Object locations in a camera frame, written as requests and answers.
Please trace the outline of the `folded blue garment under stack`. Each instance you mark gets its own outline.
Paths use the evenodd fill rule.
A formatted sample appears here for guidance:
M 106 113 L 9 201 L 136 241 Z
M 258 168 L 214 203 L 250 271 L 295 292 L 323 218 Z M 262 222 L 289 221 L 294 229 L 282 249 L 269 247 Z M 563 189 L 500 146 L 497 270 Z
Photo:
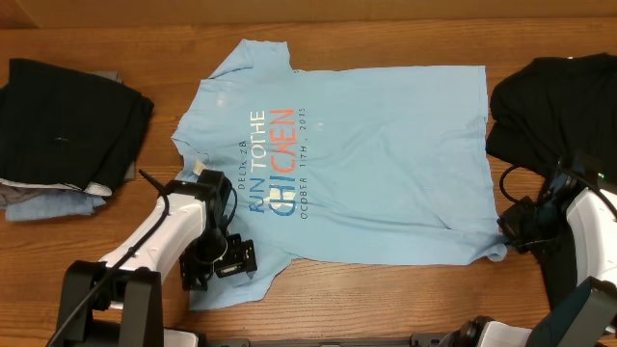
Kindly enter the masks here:
M 57 217 L 90 216 L 105 199 L 70 190 L 51 190 L 29 200 L 9 204 L 5 217 L 10 222 L 29 222 Z

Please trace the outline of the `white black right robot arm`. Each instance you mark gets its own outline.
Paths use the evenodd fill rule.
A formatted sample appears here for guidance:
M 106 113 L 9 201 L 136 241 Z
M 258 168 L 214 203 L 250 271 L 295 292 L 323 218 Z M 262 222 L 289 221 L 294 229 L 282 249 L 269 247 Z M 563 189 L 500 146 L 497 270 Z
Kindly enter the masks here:
M 478 316 L 431 345 L 597 346 L 616 332 L 616 186 L 597 159 L 560 159 L 538 199 L 515 200 L 497 222 L 539 262 L 550 313 L 533 329 Z

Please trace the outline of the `folded black garment on stack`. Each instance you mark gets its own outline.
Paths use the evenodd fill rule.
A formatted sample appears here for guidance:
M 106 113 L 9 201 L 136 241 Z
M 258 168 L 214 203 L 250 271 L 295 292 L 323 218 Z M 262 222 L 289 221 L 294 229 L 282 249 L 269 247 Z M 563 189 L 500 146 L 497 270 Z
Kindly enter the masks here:
M 120 82 L 27 59 L 1 90 L 1 178 L 110 196 L 142 147 L 153 103 Z

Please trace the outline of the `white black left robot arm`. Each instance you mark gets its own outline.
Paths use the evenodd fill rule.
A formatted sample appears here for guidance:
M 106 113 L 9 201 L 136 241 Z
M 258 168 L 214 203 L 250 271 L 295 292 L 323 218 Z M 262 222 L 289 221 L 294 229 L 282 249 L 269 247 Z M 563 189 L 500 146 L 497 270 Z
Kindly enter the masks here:
M 255 246 L 228 227 L 237 193 L 226 176 L 203 170 L 195 182 L 148 182 L 159 196 L 151 214 L 97 262 L 77 260 L 65 272 L 51 346 L 204 346 L 203 333 L 163 323 L 162 285 L 175 265 L 187 291 L 213 277 L 257 269 Z

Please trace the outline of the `black unfolded shirt pile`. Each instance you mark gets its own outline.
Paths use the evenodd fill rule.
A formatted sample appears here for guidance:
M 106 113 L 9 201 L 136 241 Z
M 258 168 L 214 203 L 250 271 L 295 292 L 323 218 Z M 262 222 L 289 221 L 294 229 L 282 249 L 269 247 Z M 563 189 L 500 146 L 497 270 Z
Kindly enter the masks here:
M 616 58 L 538 58 L 496 85 L 488 154 L 544 177 L 567 156 L 597 159 L 616 186 Z

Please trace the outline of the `light blue printed t-shirt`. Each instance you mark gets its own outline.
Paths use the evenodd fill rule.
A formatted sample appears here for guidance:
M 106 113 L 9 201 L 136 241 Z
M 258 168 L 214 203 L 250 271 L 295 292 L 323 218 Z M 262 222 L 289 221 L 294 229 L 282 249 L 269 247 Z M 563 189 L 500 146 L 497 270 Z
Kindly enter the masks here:
M 213 279 L 194 310 L 261 300 L 296 258 L 468 265 L 507 253 L 485 150 L 483 66 L 295 69 L 283 42 L 243 40 L 173 135 L 184 161 L 223 172 L 230 230 L 257 270 Z

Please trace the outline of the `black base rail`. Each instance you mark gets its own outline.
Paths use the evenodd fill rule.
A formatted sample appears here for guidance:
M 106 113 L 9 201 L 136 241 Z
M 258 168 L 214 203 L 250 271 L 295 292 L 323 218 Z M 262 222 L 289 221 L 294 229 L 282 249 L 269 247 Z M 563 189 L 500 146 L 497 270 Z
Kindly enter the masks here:
M 202 336 L 198 347 L 437 347 L 448 334 L 421 333 L 397 338 L 291 339 L 256 341 L 247 338 L 211 339 Z

